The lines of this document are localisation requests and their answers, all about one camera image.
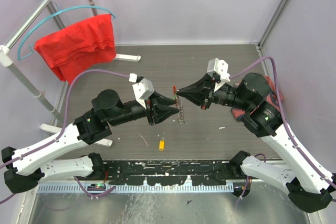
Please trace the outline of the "metal key holder red handle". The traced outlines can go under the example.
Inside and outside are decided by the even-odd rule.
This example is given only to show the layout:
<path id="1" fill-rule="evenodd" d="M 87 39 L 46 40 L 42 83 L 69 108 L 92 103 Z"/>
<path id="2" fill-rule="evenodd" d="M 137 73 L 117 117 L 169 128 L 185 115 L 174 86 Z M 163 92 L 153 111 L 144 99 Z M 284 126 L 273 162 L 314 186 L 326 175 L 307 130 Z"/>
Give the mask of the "metal key holder red handle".
<path id="1" fill-rule="evenodd" d="M 177 93 L 177 88 L 176 86 L 174 85 L 173 86 L 173 96 L 174 96 L 174 93 Z M 176 104 L 175 104 L 176 108 L 179 110 L 178 114 L 177 114 L 177 121 L 179 124 L 184 124 L 185 121 L 184 121 L 184 111 L 183 111 L 183 104 L 180 100 L 180 97 L 177 95 L 177 98 L 176 98 Z"/>

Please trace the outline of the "yellow tag key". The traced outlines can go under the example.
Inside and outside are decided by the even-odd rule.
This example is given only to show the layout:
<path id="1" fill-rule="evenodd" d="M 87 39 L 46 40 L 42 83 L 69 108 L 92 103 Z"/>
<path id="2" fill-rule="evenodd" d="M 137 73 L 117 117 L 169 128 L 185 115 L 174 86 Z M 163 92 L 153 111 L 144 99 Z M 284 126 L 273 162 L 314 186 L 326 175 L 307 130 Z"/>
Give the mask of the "yellow tag key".
<path id="1" fill-rule="evenodd" d="M 165 147 L 165 139 L 161 139 L 159 141 L 159 150 L 160 151 L 163 151 L 164 150 L 164 147 Z"/>

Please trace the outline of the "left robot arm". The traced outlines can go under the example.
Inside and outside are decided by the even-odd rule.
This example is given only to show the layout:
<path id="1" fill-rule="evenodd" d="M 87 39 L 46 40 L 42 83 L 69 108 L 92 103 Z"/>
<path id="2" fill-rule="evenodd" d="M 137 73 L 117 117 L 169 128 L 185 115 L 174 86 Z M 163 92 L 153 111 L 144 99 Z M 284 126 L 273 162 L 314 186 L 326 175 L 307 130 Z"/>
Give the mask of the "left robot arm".
<path id="1" fill-rule="evenodd" d="M 175 100 L 157 92 L 141 105 L 136 100 L 123 103 L 116 91 L 108 89 L 92 100 L 92 106 L 58 134 L 27 148 L 2 149 L 6 167 L 4 182 L 13 194 L 31 190 L 48 179 L 85 177 L 99 180 L 106 172 L 99 154 L 90 153 L 69 160 L 59 160 L 59 157 L 110 136 L 112 126 L 142 118 L 146 118 L 150 125 L 156 125 L 179 112 Z"/>

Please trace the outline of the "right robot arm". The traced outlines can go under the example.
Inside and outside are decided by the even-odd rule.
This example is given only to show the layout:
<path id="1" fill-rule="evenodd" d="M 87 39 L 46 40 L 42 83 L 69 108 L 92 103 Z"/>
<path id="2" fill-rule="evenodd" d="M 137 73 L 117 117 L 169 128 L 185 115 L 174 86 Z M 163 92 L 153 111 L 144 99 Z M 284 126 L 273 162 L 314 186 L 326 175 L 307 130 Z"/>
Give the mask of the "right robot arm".
<path id="1" fill-rule="evenodd" d="M 272 88 L 259 73 L 248 73 L 237 87 L 228 83 L 216 89 L 216 75 L 206 74 L 196 83 L 177 90 L 177 95 L 206 110 L 211 104 L 241 109 L 243 125 L 267 143 L 289 170 L 264 163 L 247 152 L 238 152 L 230 161 L 233 177 L 254 177 L 282 190 L 299 209 L 313 213 L 333 201 L 335 174 L 324 169 L 300 146 L 280 110 L 267 101 Z"/>

